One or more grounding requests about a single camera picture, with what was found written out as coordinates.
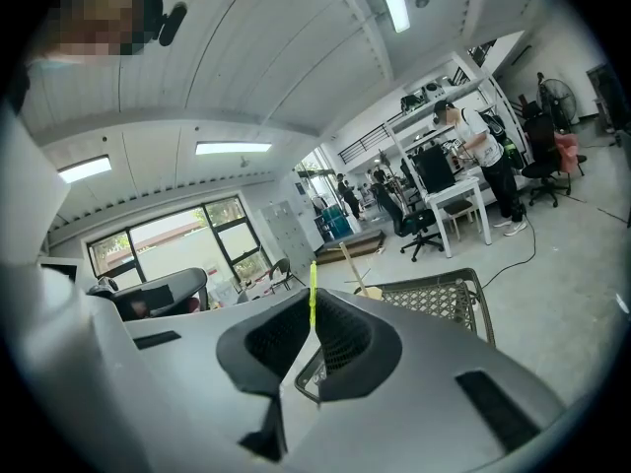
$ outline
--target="gray floor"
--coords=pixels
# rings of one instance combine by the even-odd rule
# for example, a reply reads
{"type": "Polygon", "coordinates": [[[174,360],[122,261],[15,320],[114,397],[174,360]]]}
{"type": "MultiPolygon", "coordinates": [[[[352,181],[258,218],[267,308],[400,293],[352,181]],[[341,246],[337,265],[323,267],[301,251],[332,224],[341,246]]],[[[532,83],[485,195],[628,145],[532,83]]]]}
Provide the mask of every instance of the gray floor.
{"type": "MultiPolygon", "coordinates": [[[[548,199],[528,207],[536,234],[535,258],[507,270],[484,290],[497,347],[540,376],[568,405],[597,385],[627,323],[616,294],[627,297],[625,263],[630,233],[626,219],[631,176],[622,150],[608,147],[612,137],[600,135],[593,122],[575,131],[580,152],[588,157],[583,165],[586,175],[577,172],[572,176],[576,200],[559,195],[556,209],[548,199]]],[[[487,212],[491,222],[499,219],[495,206],[487,212]]],[[[462,241],[450,235],[454,257],[448,259],[435,248],[424,247],[418,262],[412,263],[411,253],[399,253],[408,238],[395,236],[390,224],[378,224],[386,227],[383,253],[354,259],[360,274],[368,272],[367,284],[464,267],[473,268],[486,284],[500,269],[529,258],[533,251],[530,228],[513,237],[492,230],[493,244],[486,246],[475,225],[463,218],[459,221],[462,241]]],[[[357,287],[353,280],[344,261],[318,267],[320,287],[352,292],[357,287]]],[[[484,337],[481,320],[478,324],[484,337]]],[[[293,387],[294,377],[316,346],[316,338],[312,338],[283,386],[290,447],[308,430],[307,422],[316,418],[315,404],[293,387]]]]}

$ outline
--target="desk leg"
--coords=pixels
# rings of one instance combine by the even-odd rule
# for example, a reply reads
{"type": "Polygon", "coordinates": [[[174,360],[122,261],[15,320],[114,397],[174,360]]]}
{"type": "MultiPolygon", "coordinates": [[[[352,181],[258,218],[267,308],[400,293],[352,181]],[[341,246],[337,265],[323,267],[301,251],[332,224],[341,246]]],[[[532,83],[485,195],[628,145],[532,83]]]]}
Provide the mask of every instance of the desk leg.
{"type": "Polygon", "coordinates": [[[446,257],[452,257],[450,241],[447,238],[447,232],[445,231],[445,226],[443,226],[441,213],[439,212],[438,207],[436,206],[436,203],[431,202],[431,206],[432,206],[432,212],[434,212],[434,216],[436,217],[436,224],[438,225],[438,231],[441,232],[441,238],[443,239],[443,247],[445,248],[445,255],[446,257]]]}
{"type": "Polygon", "coordinates": [[[473,192],[475,193],[475,201],[477,202],[477,210],[480,213],[480,219],[482,220],[482,230],[484,231],[484,241],[487,245],[491,244],[491,232],[489,230],[489,220],[486,217],[486,208],[484,207],[484,200],[482,199],[482,193],[480,192],[480,186],[477,183],[473,186],[473,192]]]}

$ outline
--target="black pants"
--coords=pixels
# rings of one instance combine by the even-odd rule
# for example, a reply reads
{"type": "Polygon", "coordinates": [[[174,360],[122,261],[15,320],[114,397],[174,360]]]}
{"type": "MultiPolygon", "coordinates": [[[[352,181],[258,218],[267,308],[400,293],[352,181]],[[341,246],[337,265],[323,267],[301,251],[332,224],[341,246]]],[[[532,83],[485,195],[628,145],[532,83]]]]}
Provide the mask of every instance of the black pants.
{"type": "Polygon", "coordinates": [[[351,212],[355,219],[359,219],[359,200],[353,196],[344,196],[344,201],[348,203],[348,206],[351,208],[351,212]]]}
{"type": "Polygon", "coordinates": [[[500,204],[502,217],[513,219],[514,223],[520,223],[523,218],[522,202],[517,191],[511,163],[506,153],[500,161],[490,167],[482,167],[484,178],[491,186],[491,190],[500,204]]]}

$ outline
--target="man in white shirt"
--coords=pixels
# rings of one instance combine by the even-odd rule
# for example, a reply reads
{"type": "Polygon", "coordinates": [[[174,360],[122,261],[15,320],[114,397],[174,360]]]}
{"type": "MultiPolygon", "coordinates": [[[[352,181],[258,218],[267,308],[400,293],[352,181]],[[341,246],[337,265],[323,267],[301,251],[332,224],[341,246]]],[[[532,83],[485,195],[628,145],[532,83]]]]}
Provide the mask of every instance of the man in white shirt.
{"type": "Polygon", "coordinates": [[[460,158],[476,160],[482,168],[484,178],[491,186],[502,217],[505,218],[494,228],[508,226],[504,233],[507,237],[524,230],[526,221],[511,164],[484,119],[476,110],[456,108],[444,100],[436,102],[434,113],[443,124],[452,124],[464,142],[460,147],[460,158]]]}

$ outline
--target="white sneakers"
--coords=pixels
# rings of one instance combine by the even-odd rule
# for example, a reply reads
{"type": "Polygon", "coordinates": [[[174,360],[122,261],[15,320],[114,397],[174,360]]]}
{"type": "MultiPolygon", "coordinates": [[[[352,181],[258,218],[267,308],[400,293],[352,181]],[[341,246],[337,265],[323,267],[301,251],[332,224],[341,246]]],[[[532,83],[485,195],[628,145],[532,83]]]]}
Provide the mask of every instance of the white sneakers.
{"type": "Polygon", "coordinates": [[[505,226],[508,226],[512,221],[510,219],[504,219],[502,221],[500,221],[498,224],[493,225],[493,228],[504,228],[505,226]]]}
{"type": "Polygon", "coordinates": [[[505,226],[508,226],[509,228],[504,233],[504,236],[512,237],[513,235],[516,235],[517,233],[519,233],[521,230],[525,230],[527,223],[526,221],[521,221],[520,223],[514,223],[510,219],[504,219],[500,221],[499,223],[493,225],[493,228],[504,228],[505,226]]]}
{"type": "Polygon", "coordinates": [[[521,221],[520,223],[510,223],[510,224],[511,225],[504,233],[504,237],[512,237],[513,235],[516,235],[517,233],[519,233],[521,230],[525,230],[527,226],[526,221],[521,221]]]}

